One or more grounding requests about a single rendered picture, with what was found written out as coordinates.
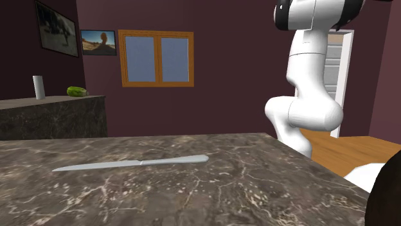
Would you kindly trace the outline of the dark brown rounded object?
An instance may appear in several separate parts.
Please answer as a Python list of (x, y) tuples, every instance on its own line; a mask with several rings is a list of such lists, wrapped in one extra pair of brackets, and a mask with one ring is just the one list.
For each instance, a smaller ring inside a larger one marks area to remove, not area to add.
[(401, 226), (401, 150), (381, 168), (365, 212), (365, 226)]

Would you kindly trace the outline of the dark marble counter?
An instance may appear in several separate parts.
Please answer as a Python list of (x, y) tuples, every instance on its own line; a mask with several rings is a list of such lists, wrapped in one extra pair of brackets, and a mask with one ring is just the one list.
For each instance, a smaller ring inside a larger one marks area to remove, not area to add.
[(105, 96), (0, 100), (0, 141), (107, 137)]

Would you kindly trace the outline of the dark framed grey picture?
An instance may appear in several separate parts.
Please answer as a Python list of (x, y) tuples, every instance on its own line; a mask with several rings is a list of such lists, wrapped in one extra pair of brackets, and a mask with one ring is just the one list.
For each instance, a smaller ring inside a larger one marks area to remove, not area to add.
[(35, 0), (40, 43), (44, 49), (78, 57), (75, 23)]

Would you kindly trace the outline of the white framed doorway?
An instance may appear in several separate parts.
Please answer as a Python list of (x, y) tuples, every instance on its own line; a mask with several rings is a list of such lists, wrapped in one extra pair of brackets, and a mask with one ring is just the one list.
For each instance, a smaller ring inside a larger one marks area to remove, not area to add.
[(328, 34), (324, 84), (329, 96), (341, 108), (344, 107), (353, 36), (353, 30), (330, 30)]

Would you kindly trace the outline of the white round seat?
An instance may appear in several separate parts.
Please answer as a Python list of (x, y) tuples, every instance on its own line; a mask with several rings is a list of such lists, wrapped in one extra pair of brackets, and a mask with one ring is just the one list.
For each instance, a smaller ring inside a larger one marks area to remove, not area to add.
[(358, 166), (344, 176), (344, 179), (371, 193), (376, 178), (384, 165), (384, 163), (369, 163)]

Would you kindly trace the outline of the desert landscape wall picture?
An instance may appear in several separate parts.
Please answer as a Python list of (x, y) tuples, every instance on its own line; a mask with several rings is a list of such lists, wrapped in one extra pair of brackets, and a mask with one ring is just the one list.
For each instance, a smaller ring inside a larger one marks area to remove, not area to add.
[(83, 55), (116, 56), (115, 32), (80, 30)]

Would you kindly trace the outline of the orange framed window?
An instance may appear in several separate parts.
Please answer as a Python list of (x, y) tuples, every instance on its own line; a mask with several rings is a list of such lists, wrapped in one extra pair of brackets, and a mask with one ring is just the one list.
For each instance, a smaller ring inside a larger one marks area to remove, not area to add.
[(192, 31), (119, 30), (123, 87), (193, 87)]

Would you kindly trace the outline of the silver table knife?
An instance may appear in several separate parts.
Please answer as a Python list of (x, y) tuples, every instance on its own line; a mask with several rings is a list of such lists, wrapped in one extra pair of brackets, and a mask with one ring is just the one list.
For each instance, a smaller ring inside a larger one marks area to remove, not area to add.
[(155, 159), (147, 161), (115, 161), (115, 162), (98, 162), (91, 164), (79, 164), (72, 166), (65, 166), (61, 168), (54, 169), (56, 171), (75, 171), (75, 170), (94, 170), (103, 168), (119, 168), (119, 167), (129, 167), (129, 166), (149, 166), (156, 164), (185, 164), (185, 163), (202, 163), (207, 162), (209, 157), (207, 155), (191, 155), (185, 157), (176, 157), (169, 159)]

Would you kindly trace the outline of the green vegetable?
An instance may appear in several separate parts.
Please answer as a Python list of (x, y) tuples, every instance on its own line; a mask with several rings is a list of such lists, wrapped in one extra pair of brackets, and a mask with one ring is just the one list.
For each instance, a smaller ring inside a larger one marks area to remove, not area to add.
[(67, 95), (68, 96), (72, 96), (72, 97), (84, 97), (84, 96), (88, 96), (89, 92), (81, 87), (73, 87), (70, 86), (67, 88)]

